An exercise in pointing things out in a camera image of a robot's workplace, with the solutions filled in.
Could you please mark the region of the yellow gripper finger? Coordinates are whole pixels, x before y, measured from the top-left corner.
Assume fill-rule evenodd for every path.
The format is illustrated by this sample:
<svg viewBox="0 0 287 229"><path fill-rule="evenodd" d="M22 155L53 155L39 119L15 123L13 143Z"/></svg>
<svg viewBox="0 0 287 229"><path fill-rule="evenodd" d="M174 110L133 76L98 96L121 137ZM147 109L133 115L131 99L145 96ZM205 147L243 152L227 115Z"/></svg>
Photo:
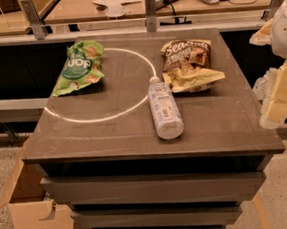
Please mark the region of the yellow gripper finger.
<svg viewBox="0 0 287 229"><path fill-rule="evenodd" d="M279 69L270 68L263 79L260 124L265 129L280 127L287 118L287 60Z"/></svg>
<svg viewBox="0 0 287 229"><path fill-rule="evenodd" d="M273 20L270 19L265 22L265 24L255 32L249 39L252 45L266 46L271 43L271 31L272 31Z"/></svg>

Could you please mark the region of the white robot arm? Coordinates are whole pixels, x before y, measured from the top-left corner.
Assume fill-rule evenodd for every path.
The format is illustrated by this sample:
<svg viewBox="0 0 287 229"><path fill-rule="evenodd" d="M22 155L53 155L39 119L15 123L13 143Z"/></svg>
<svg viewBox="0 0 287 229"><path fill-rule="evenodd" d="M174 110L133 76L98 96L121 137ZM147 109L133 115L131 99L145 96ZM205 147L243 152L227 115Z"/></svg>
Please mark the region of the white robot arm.
<svg viewBox="0 0 287 229"><path fill-rule="evenodd" d="M271 45L276 56L285 59L278 70L265 74L264 100L261 106L260 124L263 128L278 128L287 118L287 0L277 9L273 19L257 31L250 39L253 45Z"/></svg>

